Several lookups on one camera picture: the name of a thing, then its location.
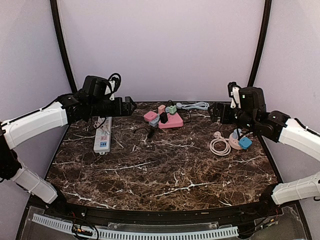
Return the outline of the pink triangular power socket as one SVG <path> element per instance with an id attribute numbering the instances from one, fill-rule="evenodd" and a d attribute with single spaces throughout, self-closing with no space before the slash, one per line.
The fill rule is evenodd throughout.
<path id="1" fill-rule="evenodd" d="M 179 128 L 184 126 L 184 121 L 177 112 L 174 115 L 171 115 L 170 113 L 166 113 L 166 115 L 168 117 L 168 122 L 160 123 L 158 126 L 159 129 Z"/>

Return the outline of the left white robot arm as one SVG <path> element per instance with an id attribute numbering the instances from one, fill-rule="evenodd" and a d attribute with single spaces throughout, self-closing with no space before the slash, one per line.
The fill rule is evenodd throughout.
<path id="1" fill-rule="evenodd" d="M 92 117 L 127 117 L 136 110 L 137 104 L 131 97 L 116 97 L 111 100 L 81 98 L 66 94 L 59 96 L 50 105 L 39 108 L 24 116 L 6 120 L 0 125 L 0 177 L 11 180 L 37 196 L 43 202 L 51 204 L 51 210 L 60 218 L 67 218 L 70 206 L 61 194 L 49 182 L 28 169 L 18 158 L 15 148 L 21 143 L 49 130 L 71 125 L 80 120 L 89 121 Z"/>

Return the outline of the light blue plug adapter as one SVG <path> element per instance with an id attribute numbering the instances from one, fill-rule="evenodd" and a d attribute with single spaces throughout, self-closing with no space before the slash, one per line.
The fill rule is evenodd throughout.
<path id="1" fill-rule="evenodd" d="M 233 131 L 232 137 L 233 137 L 234 139 L 238 139 L 241 135 L 242 135 L 242 130 L 241 130 L 240 128 L 236 128 L 236 129 Z"/>

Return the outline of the pink round power socket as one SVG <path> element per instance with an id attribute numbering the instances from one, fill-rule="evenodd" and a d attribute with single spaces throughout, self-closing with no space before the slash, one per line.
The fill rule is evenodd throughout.
<path id="1" fill-rule="evenodd" d="M 232 132 L 229 135 L 228 143 L 229 143 L 229 145 L 230 145 L 230 147 L 232 149 L 243 150 L 243 148 L 239 145 L 239 140 L 238 140 L 238 134 L 237 133 Z"/>

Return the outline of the bright blue plug adapter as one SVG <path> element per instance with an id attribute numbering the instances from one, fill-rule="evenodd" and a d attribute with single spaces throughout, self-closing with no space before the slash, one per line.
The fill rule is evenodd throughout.
<path id="1" fill-rule="evenodd" d="M 251 145 L 252 145 L 252 141 L 248 138 L 248 137 L 242 137 L 239 141 L 238 141 L 238 145 L 240 146 L 241 149 L 243 150 L 247 150 Z"/>

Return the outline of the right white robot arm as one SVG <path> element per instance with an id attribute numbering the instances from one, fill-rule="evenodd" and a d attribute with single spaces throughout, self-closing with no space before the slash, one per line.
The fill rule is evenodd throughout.
<path id="1" fill-rule="evenodd" d="M 266 112 L 264 108 L 232 108 L 230 104 L 215 102 L 208 107 L 213 122 L 234 124 L 247 129 L 255 136 L 291 146 L 316 160 L 320 159 L 320 134 L 304 126 L 297 118 L 274 110 Z M 287 183 L 268 186 L 261 195 L 262 201 L 255 205 L 255 213 L 266 217 L 275 205 L 291 201 L 320 196 L 320 173 Z"/>

